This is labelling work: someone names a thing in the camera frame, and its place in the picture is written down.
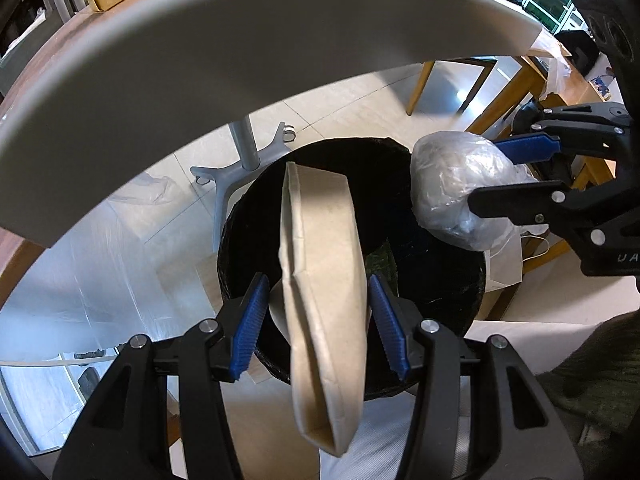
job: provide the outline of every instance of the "caster wheel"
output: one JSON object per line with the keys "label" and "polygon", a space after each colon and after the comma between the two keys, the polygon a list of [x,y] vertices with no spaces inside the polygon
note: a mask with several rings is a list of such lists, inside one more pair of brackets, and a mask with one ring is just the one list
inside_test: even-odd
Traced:
{"label": "caster wheel", "polygon": [[282,130],[282,140],[284,142],[293,142],[296,140],[296,131],[293,126],[287,124]]}

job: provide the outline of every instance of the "black trash bag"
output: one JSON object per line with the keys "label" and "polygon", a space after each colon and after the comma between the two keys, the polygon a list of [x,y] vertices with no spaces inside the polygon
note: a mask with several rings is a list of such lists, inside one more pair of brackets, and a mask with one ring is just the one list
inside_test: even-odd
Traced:
{"label": "black trash bag", "polygon": [[[484,294],[484,255],[450,246],[422,229],[412,213],[411,155],[391,139],[350,138],[315,142],[270,165],[236,203],[226,220],[218,253],[222,297],[242,296],[256,272],[273,286],[281,277],[280,203],[285,164],[344,174],[364,257],[388,240],[398,271],[398,291],[424,317],[438,320],[458,335],[468,330]],[[277,379],[289,383],[290,347],[270,314],[255,354]],[[372,321],[367,338],[365,400],[393,396],[411,386],[388,366]]]}

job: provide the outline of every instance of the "tile floor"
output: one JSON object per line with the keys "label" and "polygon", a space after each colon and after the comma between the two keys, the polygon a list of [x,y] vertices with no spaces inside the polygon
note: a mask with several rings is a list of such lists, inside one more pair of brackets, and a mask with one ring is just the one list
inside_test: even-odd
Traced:
{"label": "tile floor", "polygon": [[[412,117],[404,113],[404,106],[416,83],[420,65],[358,76],[253,113],[256,142],[258,148],[266,146],[278,123],[285,121],[298,133],[295,142],[290,144],[292,148],[349,136],[391,137],[411,148],[417,139],[435,131],[464,130],[517,69],[513,59],[499,59],[497,69],[470,107],[457,114],[479,68],[439,62]],[[168,176],[175,182],[169,203],[114,205],[123,221],[145,243],[162,288],[189,319],[206,317],[212,307],[217,310],[222,304],[215,273],[216,255],[211,249],[215,186],[213,183],[198,186],[190,167],[223,167],[236,160],[238,154],[228,128],[219,128],[149,168],[151,176]],[[241,192],[237,192],[232,202],[240,196]],[[579,272],[576,256],[570,253],[527,276],[506,317],[509,320],[597,322],[636,309],[637,298],[632,278],[585,278]],[[260,462],[253,451],[258,445],[252,426],[238,415],[253,413],[252,410],[260,412],[260,407],[263,413],[281,410],[282,403],[274,399],[288,399],[288,386],[273,378],[255,384],[244,377],[234,387],[227,397],[232,404],[234,414],[230,415],[230,421],[234,436],[239,439],[243,468],[245,460],[254,460],[262,464],[258,469],[266,471],[258,475],[263,479],[317,477],[316,455],[309,454],[308,446],[296,437],[295,431],[287,437],[293,439],[288,444],[286,440],[278,441],[281,435],[267,430],[260,434],[260,441],[265,445],[276,442],[281,448],[289,449],[290,454],[306,456],[304,465],[296,466],[297,471],[289,469],[285,473],[286,460],[281,468]],[[274,408],[269,407],[271,401],[275,402]],[[255,474],[252,472],[248,478],[254,478]]]}

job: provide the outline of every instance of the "gray table edge panel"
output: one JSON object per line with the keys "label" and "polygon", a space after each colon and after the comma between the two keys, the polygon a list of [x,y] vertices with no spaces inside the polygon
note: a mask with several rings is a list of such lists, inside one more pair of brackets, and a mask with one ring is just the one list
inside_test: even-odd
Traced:
{"label": "gray table edge panel", "polygon": [[141,0],[96,22],[0,110],[0,226],[53,245],[196,138],[350,76],[525,54],[498,0]]}

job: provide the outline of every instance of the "trash can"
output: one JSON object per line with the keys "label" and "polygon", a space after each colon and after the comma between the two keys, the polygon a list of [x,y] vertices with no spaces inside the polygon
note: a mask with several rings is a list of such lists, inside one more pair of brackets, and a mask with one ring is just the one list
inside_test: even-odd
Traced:
{"label": "trash can", "polygon": [[[226,221],[218,253],[224,300],[242,296],[256,272],[265,273],[271,286],[282,277],[278,247],[287,161],[345,175],[363,256],[388,243],[396,264],[399,296],[412,300],[424,317],[438,320],[456,334],[466,332],[484,294],[484,255],[441,242],[416,223],[410,197],[411,154],[392,139],[322,140],[271,164]],[[274,377],[289,383],[290,347],[268,311],[255,354]],[[389,369],[372,320],[367,336],[365,400],[392,396],[410,385],[401,383]]]}

